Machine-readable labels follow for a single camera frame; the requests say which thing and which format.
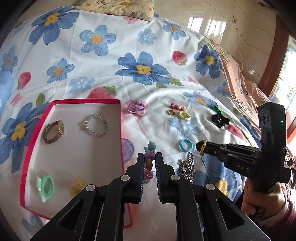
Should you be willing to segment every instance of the wooden door frame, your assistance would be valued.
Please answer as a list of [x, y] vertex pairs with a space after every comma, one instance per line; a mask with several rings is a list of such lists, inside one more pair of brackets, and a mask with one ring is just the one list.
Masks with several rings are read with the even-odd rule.
[[288, 30], [286, 24], [277, 15], [274, 43], [265, 71], [258, 84], [258, 88], [266, 96], [271, 94], [281, 73], [288, 47], [289, 34], [290, 31]]

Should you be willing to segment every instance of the yellow hair clip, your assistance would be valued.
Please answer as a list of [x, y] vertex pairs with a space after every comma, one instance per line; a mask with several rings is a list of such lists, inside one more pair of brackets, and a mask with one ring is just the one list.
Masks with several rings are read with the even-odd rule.
[[204, 156], [204, 153], [203, 153], [203, 151], [204, 151], [204, 149], [205, 149], [205, 145], [207, 144], [207, 140], [204, 140], [204, 144], [202, 145], [202, 147], [201, 147], [201, 149], [200, 149], [200, 155], [201, 156]]
[[81, 177], [78, 177], [75, 179], [75, 187], [72, 187], [70, 191], [70, 195], [72, 198], [74, 198], [78, 193], [80, 193], [86, 186], [87, 184], [82, 180]]

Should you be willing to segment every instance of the bed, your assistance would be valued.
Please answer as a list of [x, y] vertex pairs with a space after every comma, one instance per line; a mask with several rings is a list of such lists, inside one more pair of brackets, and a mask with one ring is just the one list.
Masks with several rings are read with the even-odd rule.
[[[211, 40], [211, 43], [215, 46], [215, 50], [221, 58], [227, 86], [242, 116], [236, 111], [234, 111], [234, 113], [240, 117], [240, 121], [248, 128], [257, 145], [260, 147], [260, 128], [257, 107], [270, 100], [254, 82], [244, 78], [238, 62], [230, 54], [215, 41]], [[294, 159], [287, 144], [285, 162], [288, 163], [291, 158]], [[289, 183], [281, 183], [281, 186], [285, 196], [295, 205], [295, 189], [292, 189], [292, 180], [293, 177], [290, 179]]]
[[[260, 137], [238, 109], [222, 64], [206, 37], [157, 14], [147, 22], [60, 7], [16, 26], [0, 49], [0, 66], [15, 80], [0, 121], [0, 206], [17, 236], [29, 240], [47, 222], [23, 209], [19, 196], [30, 138], [53, 100], [120, 99], [125, 168], [149, 141], [175, 170], [186, 159], [182, 139], [257, 147]], [[145, 115], [126, 112], [131, 101], [142, 102]], [[168, 115], [172, 102], [191, 119]], [[218, 128], [211, 106], [230, 125]], [[196, 150], [193, 156], [195, 184], [213, 183], [234, 202], [240, 197], [245, 177], [212, 156]], [[175, 206], [159, 202], [155, 177], [144, 186], [142, 203], [131, 205], [131, 217], [124, 240], [177, 237]]]

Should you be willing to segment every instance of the blue hair tie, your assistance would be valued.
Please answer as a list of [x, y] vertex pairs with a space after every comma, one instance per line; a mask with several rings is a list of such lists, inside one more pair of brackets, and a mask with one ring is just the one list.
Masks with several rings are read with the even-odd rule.
[[[186, 149], [183, 144], [184, 142], [186, 142], [188, 145], [189, 145], [189, 149]], [[180, 144], [179, 144], [179, 147], [180, 149], [183, 151], [183, 152], [191, 152], [192, 149], [193, 149], [193, 144], [191, 141], [187, 140], [187, 139], [183, 139], [180, 141]]]

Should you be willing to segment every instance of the purple hair tie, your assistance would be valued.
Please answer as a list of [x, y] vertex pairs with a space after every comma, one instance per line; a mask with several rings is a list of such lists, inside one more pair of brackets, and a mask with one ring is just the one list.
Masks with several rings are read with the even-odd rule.
[[[134, 108], [132, 107], [133, 105], [137, 105], [137, 106], [142, 106], [143, 108]], [[128, 111], [130, 113], [136, 113], [136, 112], [141, 112], [141, 111], [144, 111], [145, 110], [145, 105], [141, 102], [131, 102], [129, 105], [128, 105]]]

